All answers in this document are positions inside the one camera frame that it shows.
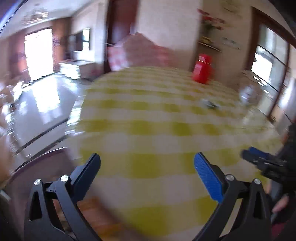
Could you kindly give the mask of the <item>green white snack packet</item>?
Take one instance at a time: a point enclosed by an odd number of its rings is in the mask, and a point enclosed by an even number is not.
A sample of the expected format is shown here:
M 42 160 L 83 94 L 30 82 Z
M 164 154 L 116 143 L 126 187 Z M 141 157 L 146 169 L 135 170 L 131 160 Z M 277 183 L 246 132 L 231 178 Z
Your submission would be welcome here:
M 204 107 L 208 108 L 208 109 L 219 109 L 220 106 L 207 100 L 207 99 L 202 99 L 202 103 L 204 105 Z

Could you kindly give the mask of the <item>white floral teapot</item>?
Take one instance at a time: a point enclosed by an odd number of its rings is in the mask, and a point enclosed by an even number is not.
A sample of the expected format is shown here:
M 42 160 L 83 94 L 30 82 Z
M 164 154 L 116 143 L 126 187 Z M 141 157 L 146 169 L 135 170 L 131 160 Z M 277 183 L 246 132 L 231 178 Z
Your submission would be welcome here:
M 257 106 L 262 96 L 261 86 L 252 80 L 243 81 L 239 87 L 239 99 L 245 106 Z

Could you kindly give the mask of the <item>red thermos jug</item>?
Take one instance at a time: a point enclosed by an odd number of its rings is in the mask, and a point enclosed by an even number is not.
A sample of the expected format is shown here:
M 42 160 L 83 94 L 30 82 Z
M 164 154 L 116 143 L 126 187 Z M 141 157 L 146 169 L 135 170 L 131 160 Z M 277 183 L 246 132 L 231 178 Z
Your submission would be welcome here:
M 207 54 L 200 54 L 192 74 L 192 80 L 200 84 L 207 84 L 212 72 L 212 57 Z

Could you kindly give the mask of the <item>wooden corner shelf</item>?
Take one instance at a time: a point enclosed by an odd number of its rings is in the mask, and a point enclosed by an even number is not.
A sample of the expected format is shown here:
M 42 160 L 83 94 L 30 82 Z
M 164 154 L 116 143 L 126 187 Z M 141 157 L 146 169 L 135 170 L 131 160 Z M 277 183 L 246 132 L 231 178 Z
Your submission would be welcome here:
M 200 38 L 200 40 L 198 41 L 198 44 L 200 44 L 200 45 L 202 45 L 202 46 L 205 46 L 205 47 L 208 47 L 208 48 L 210 48 L 210 49 L 212 49 L 212 50 L 215 50 L 215 51 L 217 51 L 217 52 L 219 52 L 219 53 L 222 52 L 218 47 L 216 47 L 216 46 L 213 44 L 213 42 L 211 41 L 211 39 L 208 38 L 208 37 L 202 36 L 202 37 Z

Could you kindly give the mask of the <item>flower vase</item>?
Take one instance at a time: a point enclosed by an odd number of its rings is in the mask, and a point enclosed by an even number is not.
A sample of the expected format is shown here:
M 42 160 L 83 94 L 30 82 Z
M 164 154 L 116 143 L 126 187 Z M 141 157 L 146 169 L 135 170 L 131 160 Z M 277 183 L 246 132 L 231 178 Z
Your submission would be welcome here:
M 225 20 L 213 17 L 208 12 L 203 11 L 202 9 L 197 9 L 197 11 L 201 15 L 203 37 L 209 38 L 213 30 L 223 30 L 226 24 Z

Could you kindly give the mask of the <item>white tv cabinet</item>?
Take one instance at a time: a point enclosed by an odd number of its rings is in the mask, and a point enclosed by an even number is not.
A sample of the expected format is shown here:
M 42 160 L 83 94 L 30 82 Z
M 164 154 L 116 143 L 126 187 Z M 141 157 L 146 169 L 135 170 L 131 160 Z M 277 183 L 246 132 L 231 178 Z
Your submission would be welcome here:
M 60 73 L 72 80 L 90 80 L 95 73 L 95 62 L 80 60 L 65 60 L 59 63 Z

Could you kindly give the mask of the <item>pink checkered covered chair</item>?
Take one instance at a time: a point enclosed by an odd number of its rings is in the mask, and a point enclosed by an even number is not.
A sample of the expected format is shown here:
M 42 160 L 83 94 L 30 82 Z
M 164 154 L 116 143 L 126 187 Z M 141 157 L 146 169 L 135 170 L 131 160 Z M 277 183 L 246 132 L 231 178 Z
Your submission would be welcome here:
M 111 71 L 131 67 L 172 67 L 170 49 L 159 46 L 141 33 L 128 35 L 107 48 L 107 61 Z

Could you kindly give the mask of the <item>dark wooden door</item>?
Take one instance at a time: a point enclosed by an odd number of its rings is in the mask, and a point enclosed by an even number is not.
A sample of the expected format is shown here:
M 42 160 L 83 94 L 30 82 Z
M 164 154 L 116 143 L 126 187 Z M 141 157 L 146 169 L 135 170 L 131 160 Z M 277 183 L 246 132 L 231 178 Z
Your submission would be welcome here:
M 107 48 L 115 45 L 129 34 L 135 34 L 137 10 L 138 1 L 136 0 L 108 1 L 104 42 L 104 73 L 111 71 Z

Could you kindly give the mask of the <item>crystal chandelier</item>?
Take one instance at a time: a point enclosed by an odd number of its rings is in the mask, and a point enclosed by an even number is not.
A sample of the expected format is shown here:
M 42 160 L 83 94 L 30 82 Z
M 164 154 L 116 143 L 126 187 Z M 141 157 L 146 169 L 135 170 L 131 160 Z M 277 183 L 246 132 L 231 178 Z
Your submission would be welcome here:
M 22 19 L 23 25 L 30 25 L 38 23 L 46 18 L 48 18 L 49 12 L 43 8 L 40 7 L 39 4 L 35 4 L 33 10 L 26 13 L 26 15 Z

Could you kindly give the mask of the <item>wall mounted television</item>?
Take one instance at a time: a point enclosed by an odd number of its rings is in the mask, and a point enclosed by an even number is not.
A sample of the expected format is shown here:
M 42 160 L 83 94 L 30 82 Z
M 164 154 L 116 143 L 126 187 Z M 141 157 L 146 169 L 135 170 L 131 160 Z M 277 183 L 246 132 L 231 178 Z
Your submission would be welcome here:
M 89 51 L 90 50 L 91 30 L 84 28 L 83 30 L 70 35 L 68 38 L 68 49 L 70 52 Z

